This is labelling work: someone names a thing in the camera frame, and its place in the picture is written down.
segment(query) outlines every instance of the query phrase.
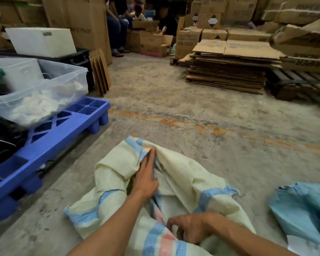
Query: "cream woven sack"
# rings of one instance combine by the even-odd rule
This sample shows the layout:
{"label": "cream woven sack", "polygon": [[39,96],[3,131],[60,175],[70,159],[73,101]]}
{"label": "cream woven sack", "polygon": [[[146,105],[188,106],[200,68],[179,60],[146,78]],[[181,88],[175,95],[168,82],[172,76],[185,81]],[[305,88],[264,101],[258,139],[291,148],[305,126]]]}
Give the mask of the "cream woven sack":
{"label": "cream woven sack", "polygon": [[236,255],[217,237],[207,238],[200,247],[179,241],[165,225],[172,216],[209,210],[220,212],[255,233],[245,211],[231,197],[237,190],[196,161],[135,137],[122,141],[96,164],[94,189],[64,210],[81,237],[88,237],[123,204],[129,179],[151,147],[156,149],[154,176],[160,186],[155,200],[140,211],[125,255]]}

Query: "white cord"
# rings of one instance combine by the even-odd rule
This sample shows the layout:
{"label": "white cord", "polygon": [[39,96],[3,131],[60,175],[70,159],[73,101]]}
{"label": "white cord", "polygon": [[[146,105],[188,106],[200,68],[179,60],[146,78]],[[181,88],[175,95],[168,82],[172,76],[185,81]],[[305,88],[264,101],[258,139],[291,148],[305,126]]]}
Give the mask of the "white cord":
{"label": "white cord", "polygon": [[8,143],[8,144],[10,144],[10,145],[14,145],[14,146],[16,146],[15,144],[12,144],[12,143],[10,143],[10,142],[7,142],[7,141],[4,141],[4,140],[0,140],[1,142],[4,142],[4,143]]}

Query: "white styrofoam box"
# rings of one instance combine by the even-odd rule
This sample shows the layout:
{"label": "white styrofoam box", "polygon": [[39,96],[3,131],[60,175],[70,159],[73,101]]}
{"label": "white styrofoam box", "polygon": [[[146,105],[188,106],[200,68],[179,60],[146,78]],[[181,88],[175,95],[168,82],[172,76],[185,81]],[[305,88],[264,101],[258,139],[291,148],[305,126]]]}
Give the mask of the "white styrofoam box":
{"label": "white styrofoam box", "polygon": [[6,28],[6,32],[21,55],[61,57],[76,53],[69,29],[56,28]]}
{"label": "white styrofoam box", "polygon": [[0,58],[0,68],[5,72],[3,84],[12,92],[38,85],[44,79],[35,58]]}

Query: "white box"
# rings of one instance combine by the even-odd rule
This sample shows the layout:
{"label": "white box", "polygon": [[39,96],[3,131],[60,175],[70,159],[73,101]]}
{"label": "white box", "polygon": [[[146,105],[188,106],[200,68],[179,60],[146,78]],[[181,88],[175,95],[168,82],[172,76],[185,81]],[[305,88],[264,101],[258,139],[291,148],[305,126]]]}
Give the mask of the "white box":
{"label": "white box", "polygon": [[21,55],[61,57],[76,53],[69,29],[6,28],[15,51]]}

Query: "wooden pallet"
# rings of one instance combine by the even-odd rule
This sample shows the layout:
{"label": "wooden pallet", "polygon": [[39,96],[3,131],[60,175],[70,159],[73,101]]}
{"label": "wooden pallet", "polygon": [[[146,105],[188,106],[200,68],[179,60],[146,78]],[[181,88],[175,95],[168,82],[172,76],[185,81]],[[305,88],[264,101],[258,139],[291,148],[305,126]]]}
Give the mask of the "wooden pallet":
{"label": "wooden pallet", "polygon": [[175,55],[170,55],[170,65],[175,65],[178,60],[178,58],[175,58]]}
{"label": "wooden pallet", "polygon": [[268,86],[278,100],[292,101],[300,94],[320,95],[320,74],[274,69],[267,73]]}

